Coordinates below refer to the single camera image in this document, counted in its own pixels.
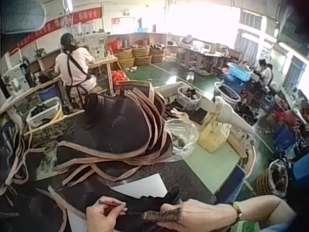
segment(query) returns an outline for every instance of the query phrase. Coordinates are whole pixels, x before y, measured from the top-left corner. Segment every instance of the black hair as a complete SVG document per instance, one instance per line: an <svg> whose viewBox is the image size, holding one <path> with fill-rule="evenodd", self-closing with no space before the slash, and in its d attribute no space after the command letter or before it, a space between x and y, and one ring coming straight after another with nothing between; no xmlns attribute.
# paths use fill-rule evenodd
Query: black hair
<svg viewBox="0 0 309 232"><path fill-rule="evenodd" d="M265 59L260 59L259 60L259 65L260 66L267 65L266 60Z"/></svg>
<svg viewBox="0 0 309 232"><path fill-rule="evenodd" d="M63 46L65 53L72 53L78 48L78 46L72 43L74 43L74 36L71 33L65 33L61 36L60 44Z"/></svg>
<svg viewBox="0 0 309 232"><path fill-rule="evenodd" d="M272 64L267 64L267 67L269 67L270 70L272 70Z"/></svg>

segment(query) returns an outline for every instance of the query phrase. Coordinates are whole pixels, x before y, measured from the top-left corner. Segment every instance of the sleeve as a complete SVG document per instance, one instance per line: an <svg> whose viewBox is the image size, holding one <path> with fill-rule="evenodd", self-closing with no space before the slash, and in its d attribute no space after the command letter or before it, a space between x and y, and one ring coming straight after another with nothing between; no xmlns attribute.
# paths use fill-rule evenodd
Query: sleeve
<svg viewBox="0 0 309 232"><path fill-rule="evenodd" d="M87 63L91 62L93 60L92 55L88 52L86 48L80 48L82 55L85 57L85 60Z"/></svg>
<svg viewBox="0 0 309 232"><path fill-rule="evenodd" d="M59 73L59 72L60 72L59 59L58 59L58 57L56 57L56 61L55 61L55 72L56 72L56 73Z"/></svg>

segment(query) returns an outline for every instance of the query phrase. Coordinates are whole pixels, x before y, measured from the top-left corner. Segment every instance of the red banner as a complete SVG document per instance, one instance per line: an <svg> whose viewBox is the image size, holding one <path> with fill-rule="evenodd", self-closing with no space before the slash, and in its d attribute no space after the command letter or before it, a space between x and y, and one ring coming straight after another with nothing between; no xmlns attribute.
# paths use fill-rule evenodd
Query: red banner
<svg viewBox="0 0 309 232"><path fill-rule="evenodd" d="M72 14L69 14L70 17L73 16L73 24L77 23L85 23L93 19L102 18L102 9L101 7L87 9L83 11L74 12ZM47 35L48 33L51 33L55 30L61 29L61 24L63 24L64 16L53 19L45 24L42 30L36 31L26 38L22 40L17 46L15 46L11 51L10 55L17 52L17 48L21 49L31 42L37 40L38 38Z"/></svg>

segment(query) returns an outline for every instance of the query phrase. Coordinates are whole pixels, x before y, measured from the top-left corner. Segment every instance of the white shirt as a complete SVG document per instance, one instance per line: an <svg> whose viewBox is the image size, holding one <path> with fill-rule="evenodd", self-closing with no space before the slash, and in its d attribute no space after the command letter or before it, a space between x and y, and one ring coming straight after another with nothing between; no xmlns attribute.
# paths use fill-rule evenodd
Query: white shirt
<svg viewBox="0 0 309 232"><path fill-rule="evenodd" d="M88 73L88 64L92 61L93 57L87 51L87 49L80 47L77 48L75 51L72 52L72 57L77 61L77 63L82 67L85 73ZM60 53L56 57L56 64L55 64L55 72L61 72L61 79L63 83L67 86L70 85L77 85L86 79L86 75L83 74L73 63L69 60L70 69L72 73L73 83L69 76L68 71L68 55L65 53ZM95 76L92 76L90 80L87 80L82 83L82 86L87 90L92 90L97 85L97 81ZM78 92L76 88L72 88L71 97L78 97Z"/></svg>
<svg viewBox="0 0 309 232"><path fill-rule="evenodd" d="M264 79L261 80L261 82L263 82L263 84L267 86L271 79L271 69L267 67L261 72L261 74L265 76Z"/></svg>

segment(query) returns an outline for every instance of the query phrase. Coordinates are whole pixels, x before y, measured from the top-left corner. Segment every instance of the hand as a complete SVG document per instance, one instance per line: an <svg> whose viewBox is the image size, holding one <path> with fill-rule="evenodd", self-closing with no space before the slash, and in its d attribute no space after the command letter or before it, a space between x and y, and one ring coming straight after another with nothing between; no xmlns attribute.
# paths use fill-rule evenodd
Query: hand
<svg viewBox="0 0 309 232"><path fill-rule="evenodd" d="M206 232L229 226L237 220L237 212L230 205L208 205L191 199L176 206L164 204L161 212L178 207L182 208L179 222L159 222L158 225L180 232Z"/></svg>
<svg viewBox="0 0 309 232"><path fill-rule="evenodd" d="M99 204L99 201L115 206ZM88 232L113 232L116 219L119 215L126 214L126 211L125 202L111 197L101 197L93 206L86 209Z"/></svg>

